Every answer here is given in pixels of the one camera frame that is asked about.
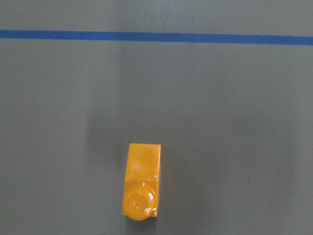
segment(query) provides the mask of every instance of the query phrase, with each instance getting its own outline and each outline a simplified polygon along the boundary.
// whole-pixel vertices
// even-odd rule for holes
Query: orange toy brick
[[[160,144],[129,145],[123,214],[130,219],[157,216],[160,153]]]

